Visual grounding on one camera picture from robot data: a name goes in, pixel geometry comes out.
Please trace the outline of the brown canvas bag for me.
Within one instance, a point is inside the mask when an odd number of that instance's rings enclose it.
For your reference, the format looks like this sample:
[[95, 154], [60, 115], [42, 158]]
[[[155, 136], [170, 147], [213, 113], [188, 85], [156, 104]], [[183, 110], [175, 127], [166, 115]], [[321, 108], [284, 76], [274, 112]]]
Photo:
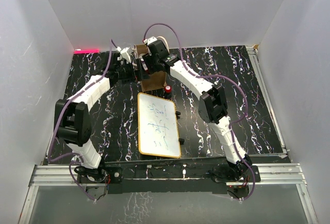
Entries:
[[[162, 40], [167, 50], [169, 51], [169, 46], [166, 39], [162, 36], [157, 36], [156, 38], [158, 40]], [[147, 53], [148, 53], [147, 46], [145, 46], [143, 43], [135, 45], [134, 56], [135, 56], [136, 64], [138, 64], [138, 57], [144, 56]], [[163, 89], [167, 85], [166, 77], [167, 74], [165, 72], [156, 72], [151, 75], [144, 74], [144, 80], [139, 81], [141, 84], [142, 92]]]

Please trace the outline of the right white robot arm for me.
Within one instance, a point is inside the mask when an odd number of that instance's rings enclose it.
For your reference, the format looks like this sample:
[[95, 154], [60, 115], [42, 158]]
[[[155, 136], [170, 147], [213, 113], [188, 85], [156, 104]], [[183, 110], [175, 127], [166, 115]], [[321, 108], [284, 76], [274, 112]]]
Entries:
[[200, 118], [215, 132], [225, 151], [230, 167], [230, 176], [242, 181], [248, 176], [252, 162], [248, 153], [240, 146], [228, 116], [228, 105], [224, 88], [221, 84], [213, 84], [200, 76], [187, 65], [182, 56], [169, 53], [164, 42], [156, 37], [144, 39], [147, 53], [141, 59], [145, 63], [148, 74], [166, 72], [183, 83], [199, 100]]

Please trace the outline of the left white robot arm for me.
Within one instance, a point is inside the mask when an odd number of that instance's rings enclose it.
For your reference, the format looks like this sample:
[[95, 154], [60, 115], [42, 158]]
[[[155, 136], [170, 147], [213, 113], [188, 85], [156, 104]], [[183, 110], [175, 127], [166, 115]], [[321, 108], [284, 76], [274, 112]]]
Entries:
[[[105, 66], [96, 71], [76, 94], [68, 99], [58, 100], [55, 104], [54, 132], [48, 161], [53, 163], [66, 156], [77, 156], [81, 165], [89, 169], [89, 177], [95, 182], [102, 182], [107, 170], [100, 166], [102, 157], [90, 139], [90, 110], [118, 81], [139, 81], [143, 73], [144, 67], [140, 59], [133, 63], [119, 53], [112, 52]], [[55, 139], [63, 140], [72, 152], [52, 158]]]

